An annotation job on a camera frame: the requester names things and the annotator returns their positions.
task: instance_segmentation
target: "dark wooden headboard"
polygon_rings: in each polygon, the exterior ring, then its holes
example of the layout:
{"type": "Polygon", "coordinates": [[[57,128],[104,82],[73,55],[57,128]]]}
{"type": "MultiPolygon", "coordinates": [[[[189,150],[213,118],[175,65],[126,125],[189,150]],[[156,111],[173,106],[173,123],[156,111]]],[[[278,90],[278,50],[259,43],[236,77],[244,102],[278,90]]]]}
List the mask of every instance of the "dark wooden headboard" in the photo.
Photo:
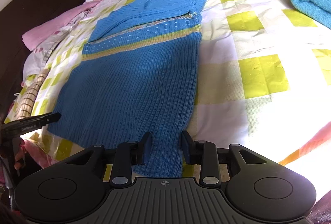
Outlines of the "dark wooden headboard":
{"type": "Polygon", "coordinates": [[[0,117],[2,121],[22,89],[23,65],[30,51],[22,41],[28,30],[85,0],[13,0],[0,11],[0,117]]]}

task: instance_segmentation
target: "crosshair logo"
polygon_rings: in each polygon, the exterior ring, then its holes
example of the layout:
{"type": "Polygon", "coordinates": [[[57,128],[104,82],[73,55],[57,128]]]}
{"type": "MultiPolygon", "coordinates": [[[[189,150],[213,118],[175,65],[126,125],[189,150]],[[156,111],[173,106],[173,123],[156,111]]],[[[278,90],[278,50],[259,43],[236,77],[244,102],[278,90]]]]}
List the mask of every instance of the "crosshair logo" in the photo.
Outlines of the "crosshair logo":
{"type": "Polygon", "coordinates": [[[169,185],[171,183],[165,180],[165,181],[162,181],[160,184],[162,184],[163,186],[167,186],[167,185],[169,185]]]}

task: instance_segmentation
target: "pink pillow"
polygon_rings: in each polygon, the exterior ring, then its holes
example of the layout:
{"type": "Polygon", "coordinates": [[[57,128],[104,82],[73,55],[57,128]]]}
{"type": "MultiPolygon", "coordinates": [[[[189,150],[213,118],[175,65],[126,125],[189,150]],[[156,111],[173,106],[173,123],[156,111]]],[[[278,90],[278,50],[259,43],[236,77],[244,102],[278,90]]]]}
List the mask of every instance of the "pink pillow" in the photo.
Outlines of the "pink pillow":
{"type": "Polygon", "coordinates": [[[70,9],[60,16],[45,22],[42,25],[34,27],[22,35],[22,39],[26,47],[33,51],[42,41],[46,40],[52,33],[59,30],[61,27],[67,25],[79,13],[91,9],[96,6],[100,1],[85,2],[82,5],[70,9]]]}

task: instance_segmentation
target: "bed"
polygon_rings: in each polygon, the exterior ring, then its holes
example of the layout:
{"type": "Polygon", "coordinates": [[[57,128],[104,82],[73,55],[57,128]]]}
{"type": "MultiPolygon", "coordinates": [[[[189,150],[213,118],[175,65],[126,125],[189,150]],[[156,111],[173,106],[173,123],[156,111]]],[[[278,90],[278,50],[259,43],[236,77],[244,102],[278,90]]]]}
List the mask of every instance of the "bed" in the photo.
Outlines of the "bed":
{"type": "MultiPolygon", "coordinates": [[[[32,115],[53,110],[96,22],[133,1],[101,0],[59,44],[47,62],[50,72],[32,115]]],[[[286,165],[314,184],[319,200],[331,189],[326,168],[331,140],[316,139],[321,129],[330,128],[331,30],[294,10],[289,0],[207,0],[201,14],[198,85],[188,132],[217,147],[242,144],[286,165]]],[[[14,110],[15,105],[5,122],[14,110]]],[[[82,150],[47,128],[24,139],[42,167],[82,150]]],[[[198,172],[183,165],[185,176],[198,172]]]]}

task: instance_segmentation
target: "human hand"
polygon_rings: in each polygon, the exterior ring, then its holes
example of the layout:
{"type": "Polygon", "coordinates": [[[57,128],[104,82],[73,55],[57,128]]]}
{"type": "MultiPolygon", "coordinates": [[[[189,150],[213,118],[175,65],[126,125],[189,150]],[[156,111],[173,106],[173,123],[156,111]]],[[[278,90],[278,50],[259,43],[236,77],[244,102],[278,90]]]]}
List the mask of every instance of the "human hand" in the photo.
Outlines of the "human hand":
{"type": "Polygon", "coordinates": [[[24,140],[21,138],[20,139],[20,147],[19,147],[19,152],[17,152],[15,154],[15,164],[14,164],[14,168],[16,170],[19,170],[21,168],[23,168],[25,166],[25,163],[24,163],[24,159],[25,159],[25,153],[26,153],[26,150],[25,150],[25,147],[24,147],[24,140]]]}

